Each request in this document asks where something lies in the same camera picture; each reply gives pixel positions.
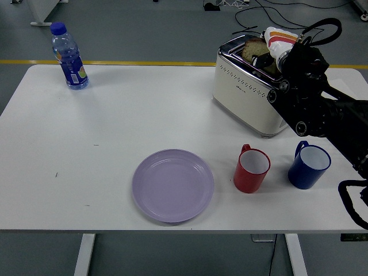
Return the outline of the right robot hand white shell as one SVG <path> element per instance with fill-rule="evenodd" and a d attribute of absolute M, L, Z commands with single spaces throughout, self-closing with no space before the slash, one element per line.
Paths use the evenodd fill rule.
<path fill-rule="evenodd" d="M 277 69 L 281 72 L 283 63 L 297 42 L 298 36 L 271 26 L 263 32 L 263 38 L 268 52 L 260 56 L 254 56 L 252 65 L 255 68 L 265 68 L 275 62 Z"/>

